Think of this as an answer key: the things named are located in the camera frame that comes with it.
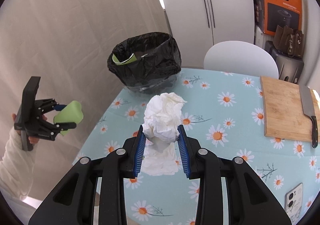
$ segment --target knife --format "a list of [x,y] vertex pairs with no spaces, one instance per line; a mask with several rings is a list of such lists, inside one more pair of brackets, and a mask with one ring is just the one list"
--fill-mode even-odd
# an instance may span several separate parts
[[302,101],[303,114],[310,117],[312,121],[312,147],[318,146],[318,124],[313,106],[313,100],[310,89],[305,85],[299,85],[300,96]]

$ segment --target trash bin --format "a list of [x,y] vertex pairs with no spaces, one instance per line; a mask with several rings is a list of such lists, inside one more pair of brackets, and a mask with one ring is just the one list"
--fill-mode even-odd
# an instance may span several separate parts
[[172,36],[151,32],[116,45],[108,68],[131,91],[151,94],[174,84],[181,55]]

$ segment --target person's arm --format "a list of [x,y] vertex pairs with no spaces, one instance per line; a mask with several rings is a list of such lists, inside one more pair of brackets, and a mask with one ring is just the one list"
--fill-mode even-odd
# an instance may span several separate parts
[[37,145],[32,151],[23,151],[20,135],[14,128],[9,134],[4,157],[0,161],[0,186],[22,201],[32,186]]

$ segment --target air fryer picture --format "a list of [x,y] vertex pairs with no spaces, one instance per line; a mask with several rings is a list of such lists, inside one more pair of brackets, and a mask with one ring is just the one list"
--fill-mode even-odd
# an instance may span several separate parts
[[278,5],[268,3],[268,25],[267,30],[276,32],[277,26],[289,26],[292,29],[299,28],[300,15],[294,11],[285,9]]

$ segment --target floral tablecloth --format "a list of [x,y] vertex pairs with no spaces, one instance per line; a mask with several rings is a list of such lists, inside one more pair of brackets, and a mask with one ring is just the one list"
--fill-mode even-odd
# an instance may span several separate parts
[[[174,87],[187,103],[181,122],[189,137],[217,156],[241,156],[256,171],[284,206],[285,194],[303,183],[304,215],[319,192],[320,147],[310,143],[264,136],[263,94],[258,77],[198,69],[183,69]],[[75,162],[82,156],[97,159],[121,147],[137,134],[146,104],[152,97],[122,90],[88,137]],[[198,180],[188,180],[182,170],[177,144],[174,162],[164,175],[141,172],[125,179],[126,214],[140,224],[194,225]],[[228,208],[224,188],[224,217]]]

